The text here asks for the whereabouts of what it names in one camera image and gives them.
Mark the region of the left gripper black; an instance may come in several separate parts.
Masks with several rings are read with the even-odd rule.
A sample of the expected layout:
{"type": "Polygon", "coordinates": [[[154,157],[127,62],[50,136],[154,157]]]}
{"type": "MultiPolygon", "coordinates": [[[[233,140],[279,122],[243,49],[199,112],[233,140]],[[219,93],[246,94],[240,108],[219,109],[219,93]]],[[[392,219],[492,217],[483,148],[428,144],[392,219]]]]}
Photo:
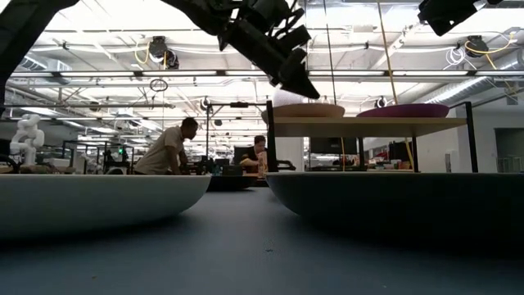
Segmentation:
{"type": "Polygon", "coordinates": [[[303,97],[318,99],[320,94],[309,80],[305,67],[306,52],[295,48],[291,35],[269,37],[247,19],[235,20],[219,33],[219,47],[223,51],[231,45],[245,58],[270,76],[282,88],[303,97]]]}

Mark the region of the pink round plate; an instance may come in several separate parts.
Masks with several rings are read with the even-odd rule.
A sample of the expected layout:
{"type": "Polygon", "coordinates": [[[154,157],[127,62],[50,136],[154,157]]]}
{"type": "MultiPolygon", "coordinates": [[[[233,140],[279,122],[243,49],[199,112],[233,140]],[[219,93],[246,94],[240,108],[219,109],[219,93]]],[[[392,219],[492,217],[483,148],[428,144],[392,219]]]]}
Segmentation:
{"type": "Polygon", "coordinates": [[[273,108],[274,117],[331,117],[342,118],[344,107],[325,103],[299,103],[273,108]]]}

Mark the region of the purple round plate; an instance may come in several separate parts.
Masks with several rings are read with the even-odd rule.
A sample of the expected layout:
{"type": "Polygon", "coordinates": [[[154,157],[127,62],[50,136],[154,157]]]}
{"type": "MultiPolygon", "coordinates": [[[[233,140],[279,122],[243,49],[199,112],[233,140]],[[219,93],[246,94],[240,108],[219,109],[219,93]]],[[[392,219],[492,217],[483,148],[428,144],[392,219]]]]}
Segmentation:
{"type": "Polygon", "coordinates": [[[363,111],[357,117],[414,117],[414,118],[444,118],[449,113],[449,107],[441,104],[414,103],[400,104],[363,111]]]}

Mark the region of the black round plate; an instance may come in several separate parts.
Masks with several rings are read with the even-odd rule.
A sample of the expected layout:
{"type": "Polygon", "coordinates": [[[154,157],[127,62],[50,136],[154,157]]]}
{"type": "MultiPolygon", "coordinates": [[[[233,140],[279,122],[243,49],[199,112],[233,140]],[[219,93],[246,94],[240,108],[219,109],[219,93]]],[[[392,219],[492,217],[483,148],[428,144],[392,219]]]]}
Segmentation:
{"type": "Polygon", "coordinates": [[[235,192],[253,186],[258,178],[253,176],[221,175],[212,176],[208,192],[235,192]]]}

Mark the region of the blue-grey round plate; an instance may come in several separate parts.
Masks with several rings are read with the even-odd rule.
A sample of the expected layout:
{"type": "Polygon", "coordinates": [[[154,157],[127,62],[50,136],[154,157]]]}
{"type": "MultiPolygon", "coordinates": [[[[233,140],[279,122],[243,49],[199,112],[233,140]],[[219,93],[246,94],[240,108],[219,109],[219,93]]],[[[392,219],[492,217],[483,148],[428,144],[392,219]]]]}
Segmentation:
{"type": "Polygon", "coordinates": [[[524,243],[524,174],[269,173],[290,211],[374,238],[524,243]]]}

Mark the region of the white round plate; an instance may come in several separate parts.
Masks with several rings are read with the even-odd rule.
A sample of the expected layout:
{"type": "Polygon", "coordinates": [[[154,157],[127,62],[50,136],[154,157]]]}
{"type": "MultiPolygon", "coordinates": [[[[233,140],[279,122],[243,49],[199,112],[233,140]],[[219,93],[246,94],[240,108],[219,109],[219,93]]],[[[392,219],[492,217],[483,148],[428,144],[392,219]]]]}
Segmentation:
{"type": "Polygon", "coordinates": [[[77,234],[176,216],[209,176],[0,175],[0,241],[77,234]]]}

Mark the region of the wooden shelf with black legs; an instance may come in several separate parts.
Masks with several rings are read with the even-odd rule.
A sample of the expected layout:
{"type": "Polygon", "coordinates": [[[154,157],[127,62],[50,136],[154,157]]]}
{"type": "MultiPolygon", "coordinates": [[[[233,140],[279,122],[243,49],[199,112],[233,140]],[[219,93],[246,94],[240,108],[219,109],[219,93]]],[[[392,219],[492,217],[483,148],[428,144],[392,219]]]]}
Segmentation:
{"type": "Polygon", "coordinates": [[[465,125],[468,128],[468,144],[471,169],[478,172],[477,147],[472,115],[472,104],[463,102],[464,118],[414,118],[414,117],[274,117],[273,105],[266,103],[263,121],[268,126],[269,169],[276,171],[276,137],[313,138],[357,138],[359,148],[364,147],[365,138],[410,138],[412,148],[412,167],[418,170],[418,137],[434,134],[447,129],[465,125]]]}

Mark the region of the white building column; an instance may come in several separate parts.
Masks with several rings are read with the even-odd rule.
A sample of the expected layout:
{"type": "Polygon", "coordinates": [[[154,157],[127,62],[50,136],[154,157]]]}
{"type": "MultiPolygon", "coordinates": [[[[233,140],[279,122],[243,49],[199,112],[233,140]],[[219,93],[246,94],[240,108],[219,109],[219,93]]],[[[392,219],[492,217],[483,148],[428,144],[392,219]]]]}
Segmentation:
{"type": "MultiPolygon", "coordinates": [[[[273,95],[273,107],[302,103],[303,98],[295,93],[277,89],[273,95]]],[[[285,137],[275,138],[277,159],[290,161],[296,171],[304,171],[304,139],[285,137]]]]}

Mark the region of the dark computer monitor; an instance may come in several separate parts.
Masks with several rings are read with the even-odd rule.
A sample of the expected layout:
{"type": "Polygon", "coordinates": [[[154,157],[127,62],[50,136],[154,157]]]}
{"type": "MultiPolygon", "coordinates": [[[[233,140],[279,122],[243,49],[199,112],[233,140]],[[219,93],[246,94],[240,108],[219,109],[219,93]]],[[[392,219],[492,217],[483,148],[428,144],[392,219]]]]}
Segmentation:
{"type": "Polygon", "coordinates": [[[318,154],[358,153],[356,138],[311,138],[310,151],[318,154]]]}

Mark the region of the person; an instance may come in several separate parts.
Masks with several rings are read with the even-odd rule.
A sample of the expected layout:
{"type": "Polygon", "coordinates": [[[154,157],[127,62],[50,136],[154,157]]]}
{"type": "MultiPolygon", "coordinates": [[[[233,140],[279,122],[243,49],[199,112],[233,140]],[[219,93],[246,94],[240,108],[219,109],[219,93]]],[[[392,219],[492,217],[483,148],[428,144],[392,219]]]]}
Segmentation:
{"type": "Polygon", "coordinates": [[[257,135],[254,138],[254,145],[247,149],[247,152],[242,155],[240,165],[242,169],[248,174],[258,174],[258,158],[260,152],[267,152],[265,147],[266,138],[263,135],[257,135]]]}
{"type": "Polygon", "coordinates": [[[134,167],[136,175],[181,175],[181,168],[187,164],[184,149],[186,139],[197,135],[198,123],[192,117],[185,118],[181,125],[169,127],[151,145],[134,167]]]}

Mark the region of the cluttered wooden desk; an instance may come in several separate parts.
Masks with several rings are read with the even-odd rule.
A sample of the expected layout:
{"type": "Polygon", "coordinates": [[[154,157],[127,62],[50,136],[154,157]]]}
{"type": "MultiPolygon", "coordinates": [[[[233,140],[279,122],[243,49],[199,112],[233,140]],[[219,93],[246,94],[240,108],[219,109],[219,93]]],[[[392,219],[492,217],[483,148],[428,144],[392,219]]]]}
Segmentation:
{"type": "Polygon", "coordinates": [[[369,170],[413,172],[413,167],[411,166],[410,161],[402,161],[398,159],[387,160],[381,157],[372,158],[368,160],[366,166],[369,170]]]}

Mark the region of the grey double door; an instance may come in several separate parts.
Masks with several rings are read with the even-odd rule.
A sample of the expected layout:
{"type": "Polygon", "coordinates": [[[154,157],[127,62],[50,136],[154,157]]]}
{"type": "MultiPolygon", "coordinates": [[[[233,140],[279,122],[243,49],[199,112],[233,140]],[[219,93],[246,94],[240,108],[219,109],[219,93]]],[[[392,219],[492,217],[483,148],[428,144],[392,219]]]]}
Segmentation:
{"type": "Polygon", "coordinates": [[[495,129],[497,170],[524,173],[524,129],[495,129]]]}

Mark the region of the grey horizontal pipe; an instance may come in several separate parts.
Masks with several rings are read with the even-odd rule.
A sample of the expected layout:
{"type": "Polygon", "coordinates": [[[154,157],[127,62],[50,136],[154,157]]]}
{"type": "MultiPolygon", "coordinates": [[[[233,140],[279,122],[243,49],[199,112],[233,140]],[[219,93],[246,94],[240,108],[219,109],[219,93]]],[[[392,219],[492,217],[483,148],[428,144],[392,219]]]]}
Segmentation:
{"type": "Polygon", "coordinates": [[[73,105],[29,105],[29,104],[3,104],[3,105],[0,105],[0,107],[3,107],[3,108],[25,108],[25,107],[38,107],[38,108],[47,108],[47,109],[51,109],[51,108],[61,108],[61,109],[68,109],[68,108],[88,108],[88,109],[102,109],[102,108],[132,108],[132,107],[136,107],[136,108],[149,108],[149,109],[154,109],[154,108],[161,108],[161,107],[167,107],[167,108],[175,108],[176,106],[173,105],[173,104],[167,104],[167,103],[163,103],[163,104],[138,104],[138,103],[132,103],[132,104],[90,104],[90,105],[87,105],[87,104],[73,104],[73,105]]]}

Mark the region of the black workstation frame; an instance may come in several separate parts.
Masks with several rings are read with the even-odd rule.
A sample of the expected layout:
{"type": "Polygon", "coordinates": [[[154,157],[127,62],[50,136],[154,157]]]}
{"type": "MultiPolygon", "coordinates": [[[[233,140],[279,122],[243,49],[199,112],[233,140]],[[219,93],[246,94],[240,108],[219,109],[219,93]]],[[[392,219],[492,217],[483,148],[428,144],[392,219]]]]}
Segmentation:
{"type": "Polygon", "coordinates": [[[96,140],[63,141],[61,157],[70,157],[70,167],[80,175],[131,175],[135,147],[124,143],[96,140]]]}

